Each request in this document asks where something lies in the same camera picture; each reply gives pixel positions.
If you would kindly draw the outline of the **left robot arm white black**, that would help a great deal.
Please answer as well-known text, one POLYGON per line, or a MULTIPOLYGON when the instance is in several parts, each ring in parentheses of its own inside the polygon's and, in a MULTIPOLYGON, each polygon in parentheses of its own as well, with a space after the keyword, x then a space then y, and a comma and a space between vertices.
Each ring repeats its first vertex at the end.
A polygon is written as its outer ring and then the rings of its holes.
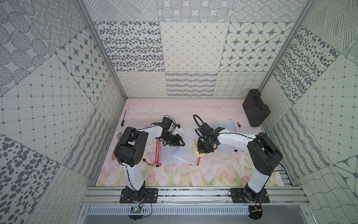
POLYGON ((178 134, 181 126, 174 125, 172 131, 169 128, 162 124, 153 124, 144 128, 127 127, 116 144, 113 156, 120 165, 124 166, 128 177, 125 193, 129 194, 135 202, 145 197, 145 181, 139 163, 143 159, 147 141, 159 139, 165 146, 185 146, 182 137, 178 134))

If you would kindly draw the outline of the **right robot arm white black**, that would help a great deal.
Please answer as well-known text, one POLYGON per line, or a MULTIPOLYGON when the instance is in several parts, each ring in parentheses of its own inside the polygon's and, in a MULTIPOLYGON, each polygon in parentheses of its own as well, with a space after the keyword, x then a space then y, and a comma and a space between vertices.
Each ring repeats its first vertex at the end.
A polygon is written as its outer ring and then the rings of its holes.
POLYGON ((195 132, 199 137, 197 141, 199 153, 211 153, 223 144, 250 154, 254 171, 245 185, 243 195, 248 202, 258 201, 267 181, 283 159, 283 154, 269 136, 262 132, 257 135, 244 135, 222 127, 213 129, 207 123, 203 123, 195 129, 195 132))

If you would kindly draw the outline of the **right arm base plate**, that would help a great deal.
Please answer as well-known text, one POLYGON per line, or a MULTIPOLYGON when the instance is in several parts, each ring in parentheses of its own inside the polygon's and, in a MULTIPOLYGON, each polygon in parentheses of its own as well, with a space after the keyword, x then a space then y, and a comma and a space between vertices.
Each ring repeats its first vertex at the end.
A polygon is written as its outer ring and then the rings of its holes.
POLYGON ((248 184, 244 188, 231 188, 228 195, 233 203, 269 203, 270 199, 266 189, 263 187, 258 193, 253 191, 248 184))

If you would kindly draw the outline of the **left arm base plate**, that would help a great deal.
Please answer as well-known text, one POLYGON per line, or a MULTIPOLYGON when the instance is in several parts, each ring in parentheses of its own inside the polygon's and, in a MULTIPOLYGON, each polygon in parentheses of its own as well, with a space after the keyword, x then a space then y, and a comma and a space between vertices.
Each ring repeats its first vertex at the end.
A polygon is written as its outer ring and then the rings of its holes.
POLYGON ((145 183, 139 190, 133 190, 126 186, 121 191, 120 203, 157 203, 158 188, 146 188, 145 183))

